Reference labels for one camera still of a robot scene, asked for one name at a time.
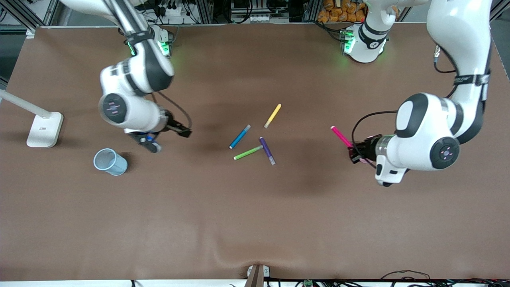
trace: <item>brown tabletop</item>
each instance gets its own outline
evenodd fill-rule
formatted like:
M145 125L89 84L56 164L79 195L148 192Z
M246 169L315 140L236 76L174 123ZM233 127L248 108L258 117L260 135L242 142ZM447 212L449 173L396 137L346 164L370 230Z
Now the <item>brown tabletop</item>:
M97 110L99 72L129 55L116 29L39 29L8 91L65 118L55 147L33 149L33 116L1 104L1 280L239 278L255 263L280 278L402 269L508 278L510 84L497 53L484 128L445 171L380 187L329 130L349 134L367 113L450 91L425 25L395 25L390 36L375 62L358 64L314 25L182 28L164 92L191 114L194 133L162 134L164 150L151 154ZM367 119L358 139L392 133L394 117ZM275 166L263 152L232 160L259 136ZM102 148L126 157L127 173L96 170Z

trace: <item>pink marker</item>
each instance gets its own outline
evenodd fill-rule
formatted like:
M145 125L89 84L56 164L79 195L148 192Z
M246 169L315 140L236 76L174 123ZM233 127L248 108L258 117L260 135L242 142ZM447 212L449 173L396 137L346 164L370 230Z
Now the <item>pink marker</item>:
M331 130L337 135L337 137L344 142L348 148L352 148L351 142L337 129L335 126L331 126Z

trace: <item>yellow marker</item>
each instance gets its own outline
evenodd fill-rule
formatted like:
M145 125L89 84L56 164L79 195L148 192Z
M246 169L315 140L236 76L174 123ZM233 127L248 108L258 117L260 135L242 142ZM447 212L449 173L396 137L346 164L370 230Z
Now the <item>yellow marker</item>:
M276 106L276 108L274 109L273 113L271 114L271 116L267 120L266 124L264 125L264 128L269 127L269 124L273 121L274 117L276 116L276 114L278 113L278 111L280 110L281 107L282 107L282 104L278 104Z

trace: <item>light blue cup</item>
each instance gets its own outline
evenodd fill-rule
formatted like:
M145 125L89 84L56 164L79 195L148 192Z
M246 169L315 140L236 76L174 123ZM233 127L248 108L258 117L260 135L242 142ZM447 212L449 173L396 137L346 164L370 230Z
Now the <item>light blue cup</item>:
M128 162L112 149L102 149L94 156L94 166L100 171L118 176L128 169Z

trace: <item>green marker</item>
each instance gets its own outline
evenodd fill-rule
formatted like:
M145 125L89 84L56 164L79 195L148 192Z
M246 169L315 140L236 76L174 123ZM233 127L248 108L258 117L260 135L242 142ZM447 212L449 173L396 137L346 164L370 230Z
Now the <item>green marker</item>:
M264 147L263 147L262 145L260 145L260 146L258 146L258 147L256 147L256 148L251 149L251 150L249 150L249 151L247 151L247 152L244 152L244 153L242 153L242 154L240 154L240 155L236 155L236 156L234 157L234 160L238 160L238 159L240 159L240 158L243 158L243 157L245 157L245 156L247 156L247 155L250 155L250 154L252 154L252 153L254 153L254 152L256 152L256 151L259 151L259 150L261 150L261 149L263 149L263 148L264 148Z

